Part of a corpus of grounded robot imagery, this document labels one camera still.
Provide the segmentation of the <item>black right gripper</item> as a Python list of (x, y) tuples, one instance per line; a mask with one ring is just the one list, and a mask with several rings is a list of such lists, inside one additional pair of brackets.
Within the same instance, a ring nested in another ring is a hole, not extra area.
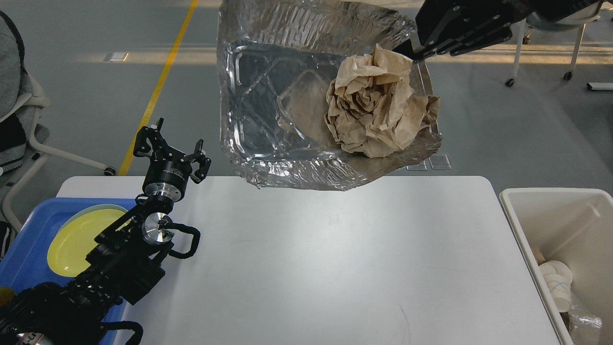
[(426, 0), (415, 18), (416, 31), (393, 48), (412, 60), (452, 57), (512, 38), (511, 26), (535, 13), (558, 22), (599, 0)]

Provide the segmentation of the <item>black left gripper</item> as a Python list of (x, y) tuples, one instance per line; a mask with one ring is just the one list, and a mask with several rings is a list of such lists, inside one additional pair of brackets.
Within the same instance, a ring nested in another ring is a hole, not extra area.
[(200, 184), (212, 166), (212, 160), (204, 150), (204, 140), (196, 142), (193, 152), (181, 161), (175, 158), (173, 148), (161, 134), (164, 118), (151, 126), (142, 126), (136, 133), (133, 156), (149, 159), (149, 167), (144, 178), (142, 190), (147, 196), (162, 195), (173, 202), (182, 200), (188, 180)]

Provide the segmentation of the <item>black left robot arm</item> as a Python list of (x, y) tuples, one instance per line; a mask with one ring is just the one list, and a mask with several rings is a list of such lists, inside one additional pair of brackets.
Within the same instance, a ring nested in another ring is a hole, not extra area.
[(135, 205), (94, 238), (85, 257), (88, 268), (60, 286), (43, 282), (27, 288), (1, 308), (3, 345), (98, 345), (110, 331), (129, 330), (129, 345), (142, 341), (144, 328), (134, 321), (105, 322), (109, 310), (136, 304), (165, 276), (166, 257), (195, 255), (201, 232), (170, 218), (189, 181), (201, 183), (212, 160), (197, 141), (186, 154), (167, 144), (164, 119), (136, 134), (133, 155), (149, 159)]

